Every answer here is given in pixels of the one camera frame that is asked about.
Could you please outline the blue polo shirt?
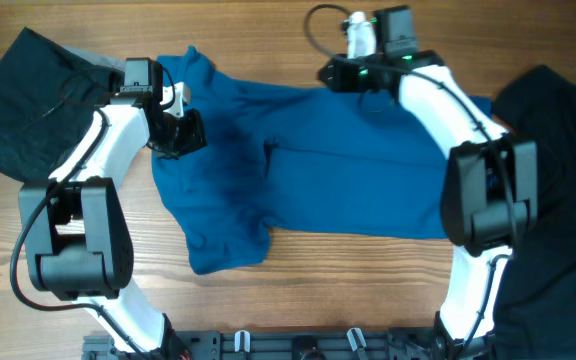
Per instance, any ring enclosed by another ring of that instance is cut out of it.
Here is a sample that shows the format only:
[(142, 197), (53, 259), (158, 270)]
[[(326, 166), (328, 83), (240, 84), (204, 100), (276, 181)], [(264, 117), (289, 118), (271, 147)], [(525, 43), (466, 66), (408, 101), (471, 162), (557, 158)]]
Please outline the blue polo shirt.
[(195, 48), (161, 64), (192, 92), (206, 145), (154, 158), (199, 275), (263, 262), (273, 227), (435, 239), (446, 159), (386, 94), (237, 80)]

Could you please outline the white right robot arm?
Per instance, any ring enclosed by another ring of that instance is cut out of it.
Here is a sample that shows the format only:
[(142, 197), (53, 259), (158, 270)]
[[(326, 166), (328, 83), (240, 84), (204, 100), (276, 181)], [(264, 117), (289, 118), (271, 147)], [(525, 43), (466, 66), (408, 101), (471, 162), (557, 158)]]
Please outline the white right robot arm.
[(446, 159), (440, 217), (453, 244), (434, 345), (452, 357), (478, 353), (495, 336), (493, 310), (504, 270), (537, 220), (537, 148), (479, 109), (434, 51), (421, 51), (407, 6), (345, 13), (347, 50), (321, 81), (335, 91), (385, 90), (420, 122)]

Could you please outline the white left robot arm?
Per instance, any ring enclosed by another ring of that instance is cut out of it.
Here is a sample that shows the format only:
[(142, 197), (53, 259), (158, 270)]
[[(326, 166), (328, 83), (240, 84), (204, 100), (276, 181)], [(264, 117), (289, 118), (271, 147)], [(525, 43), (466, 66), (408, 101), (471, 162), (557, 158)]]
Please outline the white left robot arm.
[(190, 356), (133, 278), (134, 248), (117, 194), (141, 148), (176, 159), (204, 146), (190, 101), (182, 82), (122, 86), (95, 105), (68, 159), (19, 192), (22, 230), (9, 267), (15, 297), (41, 312), (86, 311), (119, 359)]

